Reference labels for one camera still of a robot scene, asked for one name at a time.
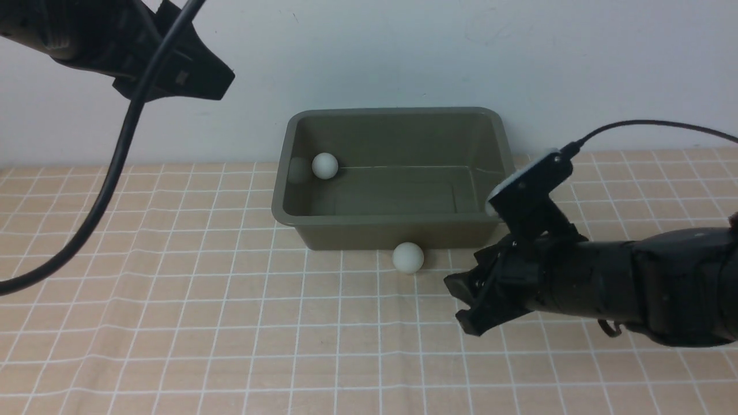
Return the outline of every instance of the white wall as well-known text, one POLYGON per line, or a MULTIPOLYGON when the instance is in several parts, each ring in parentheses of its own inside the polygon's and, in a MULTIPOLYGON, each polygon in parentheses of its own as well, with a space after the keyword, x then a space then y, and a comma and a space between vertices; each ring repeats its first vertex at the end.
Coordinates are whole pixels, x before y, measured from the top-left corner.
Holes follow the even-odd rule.
MULTIPOLYGON (((485 106, 515 151, 629 117, 738 133, 736 16, 734 0, 210 0, 196 28, 237 78, 221 102, 149 105, 131 161, 276 160, 293 114, 345 107, 485 106)), ((107 162, 127 103, 110 83, 0 41, 0 165, 107 162)), ((630 128, 589 149, 716 144, 630 128)))

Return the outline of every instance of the plastic tray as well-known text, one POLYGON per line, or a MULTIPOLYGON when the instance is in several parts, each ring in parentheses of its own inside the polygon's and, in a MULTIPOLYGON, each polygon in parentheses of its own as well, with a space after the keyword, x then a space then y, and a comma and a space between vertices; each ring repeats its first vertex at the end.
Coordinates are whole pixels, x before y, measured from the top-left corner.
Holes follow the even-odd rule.
POLYGON ((289 121, 272 213, 313 250, 479 247, 500 223, 486 197, 513 173, 488 109, 308 111, 289 121), (312 173, 322 152, 338 159, 333 179, 312 173))

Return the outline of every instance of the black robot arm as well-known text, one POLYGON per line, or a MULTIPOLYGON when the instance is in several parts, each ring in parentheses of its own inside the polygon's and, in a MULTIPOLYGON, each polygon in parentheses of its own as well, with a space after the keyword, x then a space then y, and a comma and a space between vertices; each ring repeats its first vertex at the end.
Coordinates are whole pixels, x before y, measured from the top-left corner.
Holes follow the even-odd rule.
MULTIPOLYGON (((0 35, 64 66, 110 75, 113 87, 130 99, 180 12, 169 0, 156 13, 141 0, 0 0, 0 35)), ((234 78, 189 24, 147 101, 172 96, 220 100, 234 78)))
POLYGON ((594 318, 611 337, 625 326, 666 346, 735 341, 734 221, 643 241, 588 241, 548 195, 571 175, 570 159, 580 147, 549 152, 490 195, 510 234, 476 252, 473 270, 445 278, 451 295, 470 307, 456 315, 465 333, 480 336, 544 311, 594 318))

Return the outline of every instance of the white ball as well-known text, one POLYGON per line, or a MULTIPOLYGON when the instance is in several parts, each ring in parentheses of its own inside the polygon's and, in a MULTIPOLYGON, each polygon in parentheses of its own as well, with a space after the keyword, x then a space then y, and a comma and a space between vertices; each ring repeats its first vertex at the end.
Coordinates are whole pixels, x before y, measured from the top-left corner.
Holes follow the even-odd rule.
POLYGON ((313 159, 313 173, 320 179, 330 179, 338 173, 338 160, 330 153, 318 154, 313 159))
POLYGON ((392 263, 399 272, 414 274, 423 267, 425 256, 423 250, 412 242, 404 242, 397 245, 392 254, 392 263))

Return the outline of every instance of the table surface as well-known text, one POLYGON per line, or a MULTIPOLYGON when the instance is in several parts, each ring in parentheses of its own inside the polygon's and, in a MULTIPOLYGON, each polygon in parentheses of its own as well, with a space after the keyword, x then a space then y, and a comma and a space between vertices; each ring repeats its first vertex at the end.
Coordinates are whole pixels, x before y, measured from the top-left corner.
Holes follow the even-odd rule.
MULTIPOLYGON (((516 158, 520 167, 529 158, 516 158)), ((738 149, 581 154, 553 197, 594 240, 725 226, 738 149)), ((126 170, 83 252, 0 298, 15 414, 735 414, 738 349, 609 339, 534 313, 462 335, 442 278, 472 250, 312 252, 272 218, 276 164, 126 170)), ((0 172, 0 275, 56 253, 102 168, 0 172)), ((505 230, 500 227, 492 241, 505 230)))

